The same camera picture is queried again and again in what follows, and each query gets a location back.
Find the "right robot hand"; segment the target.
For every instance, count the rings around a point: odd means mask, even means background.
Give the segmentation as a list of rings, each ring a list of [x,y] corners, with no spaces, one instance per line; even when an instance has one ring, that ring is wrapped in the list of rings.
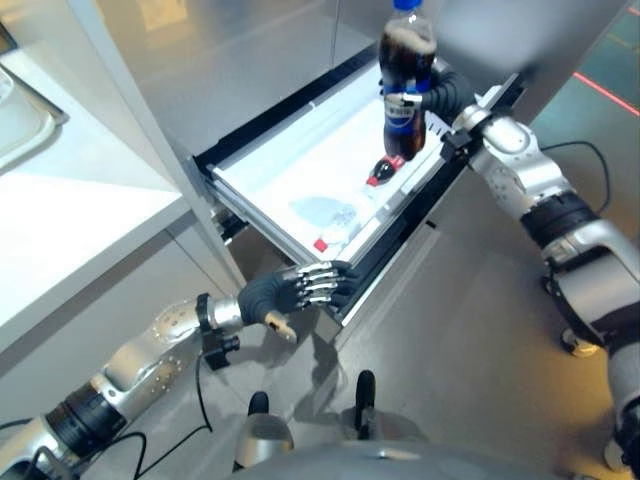
[[[434,86],[424,93],[380,91],[387,105],[409,113],[435,114],[451,124],[463,110],[474,105],[475,93],[466,77],[453,70],[433,71]]]

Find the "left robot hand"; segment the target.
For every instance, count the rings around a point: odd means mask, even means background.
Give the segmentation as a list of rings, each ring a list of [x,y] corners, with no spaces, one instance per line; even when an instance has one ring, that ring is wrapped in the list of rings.
[[[250,281],[238,294],[245,325],[263,324],[289,343],[298,342],[287,316],[311,306],[344,307],[360,277],[345,261],[322,261],[272,272]]]

